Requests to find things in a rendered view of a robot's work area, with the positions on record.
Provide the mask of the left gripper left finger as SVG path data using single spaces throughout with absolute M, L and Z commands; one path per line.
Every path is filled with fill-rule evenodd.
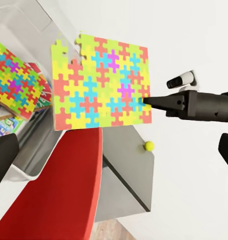
M 20 151 L 15 133 L 0 136 L 0 183 Z

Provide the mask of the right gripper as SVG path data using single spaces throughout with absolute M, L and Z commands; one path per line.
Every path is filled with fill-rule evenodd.
M 219 110 L 218 96 L 214 93 L 183 90 L 167 96 L 145 97 L 151 108 L 166 111 L 167 117 L 181 120 L 211 122 Z

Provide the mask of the jigsaw puzzle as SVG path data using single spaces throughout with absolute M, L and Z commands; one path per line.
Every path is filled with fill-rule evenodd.
M 0 105 L 28 121 L 46 81 L 0 43 Z
M 50 45 L 54 129 L 151 124 L 148 48 L 82 33 L 74 44 L 80 65 L 61 39 Z

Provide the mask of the toy box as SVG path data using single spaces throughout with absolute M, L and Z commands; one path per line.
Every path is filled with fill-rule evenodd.
M 83 59 L 37 0 L 0 0 L 0 43 L 25 63 L 37 63 L 50 84 L 50 45 L 57 39 L 67 46 L 68 58 Z M 64 130 L 55 130 L 53 107 L 32 112 L 15 132 L 20 151 L 2 181 L 36 180 Z

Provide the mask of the tennis ball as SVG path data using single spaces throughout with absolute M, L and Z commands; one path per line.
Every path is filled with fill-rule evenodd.
M 155 145 L 154 145 L 153 142 L 147 141 L 147 142 L 144 144 L 144 148 L 145 148 L 148 152 L 151 152 L 151 151 L 155 148 Z

